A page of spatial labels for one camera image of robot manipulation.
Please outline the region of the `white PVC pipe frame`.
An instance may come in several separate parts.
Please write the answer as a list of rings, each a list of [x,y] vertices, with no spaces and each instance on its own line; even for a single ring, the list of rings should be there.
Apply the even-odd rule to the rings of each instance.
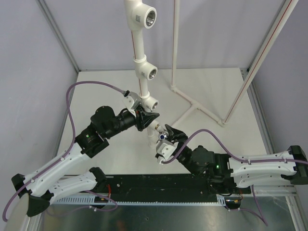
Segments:
[[[131,31],[132,44],[133,44],[133,58],[135,63],[136,75],[140,81],[141,96],[148,99],[149,93],[146,81],[151,80],[153,77],[151,73],[157,71],[155,65],[148,62],[143,41],[143,31],[150,29],[154,26],[157,21],[157,11],[159,10],[157,0],[126,0],[124,1],[125,13],[127,18],[128,27]],[[155,63],[163,67],[171,67],[171,88],[179,96],[183,96],[183,92],[179,91],[175,86],[176,78],[176,69],[177,69],[177,57],[178,57],[178,43],[179,43],[179,28],[180,28],[180,8],[182,6],[192,7],[195,9],[192,12],[196,15],[196,19],[201,19],[200,14],[204,13],[206,15],[213,14],[216,12],[214,9],[218,5],[234,4],[233,0],[202,0],[200,4],[197,4],[195,0],[166,0],[164,2],[167,4],[166,15],[168,16],[166,22],[167,24],[172,25],[172,52],[171,58],[167,60],[167,64],[163,64],[162,61],[155,59]],[[220,125],[226,125],[233,113],[235,112],[236,107],[239,105],[242,100],[244,93],[247,92],[248,88],[252,84],[253,79],[255,78],[258,70],[260,69],[262,63],[265,60],[265,57],[269,53],[271,47],[274,44],[274,41],[277,39],[285,23],[289,19],[291,13],[295,9],[295,6],[298,4],[296,0],[285,0],[282,2],[280,9],[278,10],[277,15],[272,22],[263,42],[258,49],[254,60],[248,68],[248,74],[244,79],[238,94],[236,95],[234,102],[232,103],[230,109],[228,110],[224,119],[219,118],[214,113],[210,112],[204,107],[199,109],[217,121]]]

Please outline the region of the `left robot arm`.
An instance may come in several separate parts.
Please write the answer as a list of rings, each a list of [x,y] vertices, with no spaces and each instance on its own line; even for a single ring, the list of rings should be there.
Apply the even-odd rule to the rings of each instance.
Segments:
[[[82,191],[100,193],[105,190],[107,177],[99,167],[92,167],[76,177],[61,178],[73,167],[92,159],[105,149],[113,136],[130,127],[143,131],[159,116],[159,113],[146,112],[141,106],[133,114],[123,109],[118,115],[110,106],[99,107],[90,118],[90,125],[75,137],[69,151],[31,174],[16,174],[12,177],[18,196],[28,195],[27,216],[42,213],[60,198]]]

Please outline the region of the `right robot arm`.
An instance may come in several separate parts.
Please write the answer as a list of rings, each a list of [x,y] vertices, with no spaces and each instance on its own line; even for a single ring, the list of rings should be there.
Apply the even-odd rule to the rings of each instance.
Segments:
[[[275,154],[235,156],[208,129],[200,129],[190,137],[169,125],[158,132],[155,156],[158,163],[165,165],[177,160],[192,175],[203,176],[217,191],[233,193],[237,189],[278,181],[292,185],[308,183],[308,160],[298,145]],[[188,143],[201,132],[212,135],[225,153],[218,154],[201,145],[189,148]]]

